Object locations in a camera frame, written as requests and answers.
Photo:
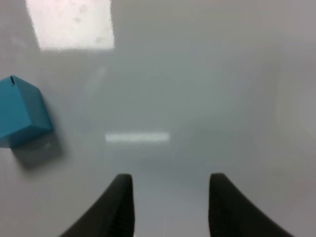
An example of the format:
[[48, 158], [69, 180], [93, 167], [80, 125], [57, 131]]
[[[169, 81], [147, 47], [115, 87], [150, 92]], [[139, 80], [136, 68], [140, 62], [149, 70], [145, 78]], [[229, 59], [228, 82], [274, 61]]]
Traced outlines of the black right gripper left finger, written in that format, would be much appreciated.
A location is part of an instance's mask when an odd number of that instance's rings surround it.
[[132, 176], [119, 174], [99, 199], [61, 236], [133, 237], [134, 232]]

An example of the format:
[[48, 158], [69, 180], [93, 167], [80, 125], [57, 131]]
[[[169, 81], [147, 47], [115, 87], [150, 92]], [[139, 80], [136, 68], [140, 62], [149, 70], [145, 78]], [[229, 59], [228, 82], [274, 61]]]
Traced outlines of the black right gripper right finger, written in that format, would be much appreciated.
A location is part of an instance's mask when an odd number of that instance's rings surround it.
[[258, 209], [223, 173], [209, 182], [209, 231], [212, 237], [290, 237]]

